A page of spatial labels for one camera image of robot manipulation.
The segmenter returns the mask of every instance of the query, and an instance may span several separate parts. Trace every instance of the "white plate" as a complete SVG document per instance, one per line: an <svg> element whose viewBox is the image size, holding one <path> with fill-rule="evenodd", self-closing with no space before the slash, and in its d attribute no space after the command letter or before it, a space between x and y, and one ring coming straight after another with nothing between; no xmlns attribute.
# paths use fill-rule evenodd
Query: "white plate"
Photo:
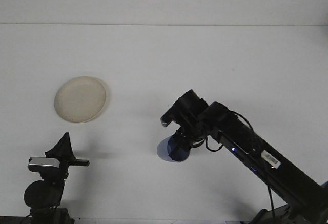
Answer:
<svg viewBox="0 0 328 224"><path fill-rule="evenodd" d="M58 90L55 110L64 120L84 123L94 119L106 102L106 89L93 77L71 79Z"/></svg>

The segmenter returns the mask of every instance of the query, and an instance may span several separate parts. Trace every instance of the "blue tinted lens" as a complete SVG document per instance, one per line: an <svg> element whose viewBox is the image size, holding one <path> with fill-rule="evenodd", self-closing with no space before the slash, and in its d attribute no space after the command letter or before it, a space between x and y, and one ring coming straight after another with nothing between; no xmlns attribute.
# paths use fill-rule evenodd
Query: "blue tinted lens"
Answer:
<svg viewBox="0 0 328 224"><path fill-rule="evenodd" d="M175 161L184 161L188 158L190 151L181 148L172 136L168 142L168 154Z"/></svg>

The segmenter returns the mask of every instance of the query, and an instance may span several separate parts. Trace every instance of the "white tabletop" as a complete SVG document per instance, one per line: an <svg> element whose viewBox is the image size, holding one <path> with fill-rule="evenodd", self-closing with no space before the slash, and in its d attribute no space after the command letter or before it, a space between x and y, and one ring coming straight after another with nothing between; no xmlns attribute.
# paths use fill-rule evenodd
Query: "white tabletop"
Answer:
<svg viewBox="0 0 328 224"><path fill-rule="evenodd" d="M28 213L25 188L40 179L28 158L65 132L90 160L69 169L62 206L73 217L247 220L269 208L264 183L226 149L195 149L180 164L157 157L178 128L159 118L189 89L246 116L316 182L328 179L328 27L7 24L0 41L3 215ZM77 76L109 90L106 111L84 124L53 105Z"/></svg>

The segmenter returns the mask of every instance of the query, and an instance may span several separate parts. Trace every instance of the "sticker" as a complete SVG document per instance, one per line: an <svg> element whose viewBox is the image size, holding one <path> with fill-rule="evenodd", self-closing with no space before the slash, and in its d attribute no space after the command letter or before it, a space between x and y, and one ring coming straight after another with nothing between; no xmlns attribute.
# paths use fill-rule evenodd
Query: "sticker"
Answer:
<svg viewBox="0 0 328 224"><path fill-rule="evenodd" d="M281 165L281 162L279 162L274 156L272 156L266 150L262 151L261 156L264 160L266 160L275 169L277 169Z"/></svg>

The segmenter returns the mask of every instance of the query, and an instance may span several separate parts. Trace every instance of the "plate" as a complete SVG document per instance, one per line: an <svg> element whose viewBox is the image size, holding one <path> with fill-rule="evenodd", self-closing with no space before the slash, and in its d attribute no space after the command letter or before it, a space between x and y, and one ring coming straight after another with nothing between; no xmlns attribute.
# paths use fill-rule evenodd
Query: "plate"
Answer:
<svg viewBox="0 0 328 224"><path fill-rule="evenodd" d="M55 110L64 120L85 123L97 117L106 102L106 89L95 77L81 76L69 80L58 90Z"/></svg>

